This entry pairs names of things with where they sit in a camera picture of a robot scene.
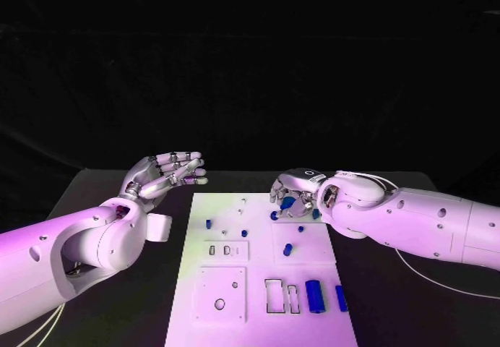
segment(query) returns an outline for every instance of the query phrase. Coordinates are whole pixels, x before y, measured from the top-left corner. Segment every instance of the table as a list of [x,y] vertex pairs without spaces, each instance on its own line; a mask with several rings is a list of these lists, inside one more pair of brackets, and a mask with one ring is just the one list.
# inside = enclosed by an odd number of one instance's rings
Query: table
[[[280,172],[211,171],[206,186],[169,192],[153,211],[175,219],[169,242],[147,242],[134,266],[68,302],[45,346],[163,347],[193,193],[267,192]],[[373,174],[401,187],[434,190],[422,173]],[[81,171],[49,218],[94,207],[114,197],[124,175],[126,171]],[[359,346],[497,346],[499,300],[466,296],[425,281],[395,251],[369,238],[349,239],[333,229],[329,235]],[[496,271],[404,256],[422,274],[448,286],[500,296]],[[16,346],[48,316],[0,335],[0,346]],[[33,341],[28,347],[36,346],[38,340]]]

